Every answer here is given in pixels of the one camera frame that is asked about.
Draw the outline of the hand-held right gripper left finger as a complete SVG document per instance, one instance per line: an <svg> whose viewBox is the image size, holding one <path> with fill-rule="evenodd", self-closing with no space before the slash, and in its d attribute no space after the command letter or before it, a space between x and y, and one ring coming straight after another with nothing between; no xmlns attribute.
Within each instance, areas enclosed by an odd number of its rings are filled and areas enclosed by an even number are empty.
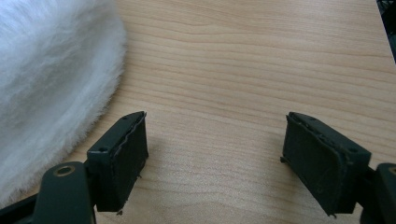
<svg viewBox="0 0 396 224"><path fill-rule="evenodd" d="M98 212L119 212L149 157L146 113L120 118L88 150L86 169Z"/></svg>

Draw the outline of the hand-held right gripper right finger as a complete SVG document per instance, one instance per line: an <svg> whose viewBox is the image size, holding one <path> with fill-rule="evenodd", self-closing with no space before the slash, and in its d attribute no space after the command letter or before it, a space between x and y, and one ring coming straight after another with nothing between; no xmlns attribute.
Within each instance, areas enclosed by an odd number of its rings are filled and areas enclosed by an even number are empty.
<svg viewBox="0 0 396 224"><path fill-rule="evenodd" d="M354 189L371 153L319 119L290 112L281 161L297 174L329 216L350 214Z"/></svg>

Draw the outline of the white fluffy fur rug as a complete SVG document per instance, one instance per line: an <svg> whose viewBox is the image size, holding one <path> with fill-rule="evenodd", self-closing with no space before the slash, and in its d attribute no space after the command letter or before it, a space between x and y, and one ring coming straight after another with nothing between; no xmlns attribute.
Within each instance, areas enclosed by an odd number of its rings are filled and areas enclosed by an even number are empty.
<svg viewBox="0 0 396 224"><path fill-rule="evenodd" d="M0 0L0 209L104 113L126 42L115 0Z"/></svg>

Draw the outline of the dark metal stand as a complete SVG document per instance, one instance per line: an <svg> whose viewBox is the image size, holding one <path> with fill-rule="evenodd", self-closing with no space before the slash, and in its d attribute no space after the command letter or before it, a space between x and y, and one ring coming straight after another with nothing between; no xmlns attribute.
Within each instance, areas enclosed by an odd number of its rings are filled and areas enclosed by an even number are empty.
<svg viewBox="0 0 396 224"><path fill-rule="evenodd" d="M396 0L375 0L396 62Z"/></svg>

